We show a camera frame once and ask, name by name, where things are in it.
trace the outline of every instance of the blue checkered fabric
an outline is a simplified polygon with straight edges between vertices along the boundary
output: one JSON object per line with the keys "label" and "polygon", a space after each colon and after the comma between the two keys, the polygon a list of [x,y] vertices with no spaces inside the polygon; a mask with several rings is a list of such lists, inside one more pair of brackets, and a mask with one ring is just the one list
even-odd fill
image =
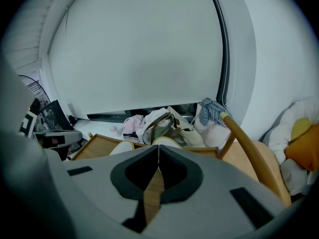
{"label": "blue checkered fabric", "polygon": [[199,114],[200,123],[202,123],[203,125],[207,125],[208,121],[212,120],[217,124],[226,127],[226,124],[219,119],[219,116],[222,112],[226,112],[229,114],[224,106],[220,105],[218,102],[210,98],[205,98],[199,104],[201,105],[201,111]]}

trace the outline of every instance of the yellow pillow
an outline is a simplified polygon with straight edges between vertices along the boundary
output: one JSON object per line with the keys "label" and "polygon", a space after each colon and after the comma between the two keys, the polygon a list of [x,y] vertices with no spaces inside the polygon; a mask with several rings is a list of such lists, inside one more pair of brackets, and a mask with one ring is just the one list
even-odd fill
{"label": "yellow pillow", "polygon": [[308,118],[297,120],[293,126],[293,130],[291,131],[291,141],[296,140],[297,138],[302,136],[313,125],[314,124]]}
{"label": "yellow pillow", "polygon": [[308,171],[319,169],[319,124],[312,126],[299,139],[285,149],[287,158],[293,159]]}

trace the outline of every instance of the orange cushion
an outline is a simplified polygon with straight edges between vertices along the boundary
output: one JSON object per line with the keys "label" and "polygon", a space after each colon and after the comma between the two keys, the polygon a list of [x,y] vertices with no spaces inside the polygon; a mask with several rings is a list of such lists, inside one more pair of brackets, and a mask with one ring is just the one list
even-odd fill
{"label": "orange cushion", "polygon": [[286,148],[285,155],[309,171],[318,170],[319,124],[312,126],[304,135]]}

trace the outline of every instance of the ceiling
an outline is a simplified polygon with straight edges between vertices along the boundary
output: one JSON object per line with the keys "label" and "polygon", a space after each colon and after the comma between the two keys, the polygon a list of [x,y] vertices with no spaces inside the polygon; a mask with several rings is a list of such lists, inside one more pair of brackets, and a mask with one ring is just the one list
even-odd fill
{"label": "ceiling", "polygon": [[38,62],[41,33],[52,2],[26,0],[7,27],[1,48],[15,70],[32,67]]}

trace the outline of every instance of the pink clothing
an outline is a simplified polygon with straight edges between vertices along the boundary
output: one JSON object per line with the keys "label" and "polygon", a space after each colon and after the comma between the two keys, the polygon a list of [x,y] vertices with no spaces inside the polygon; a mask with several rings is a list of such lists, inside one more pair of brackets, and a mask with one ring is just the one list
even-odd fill
{"label": "pink clothing", "polygon": [[131,134],[136,132],[137,129],[143,128],[145,122],[142,115],[134,115],[133,117],[127,118],[124,121],[124,134]]}

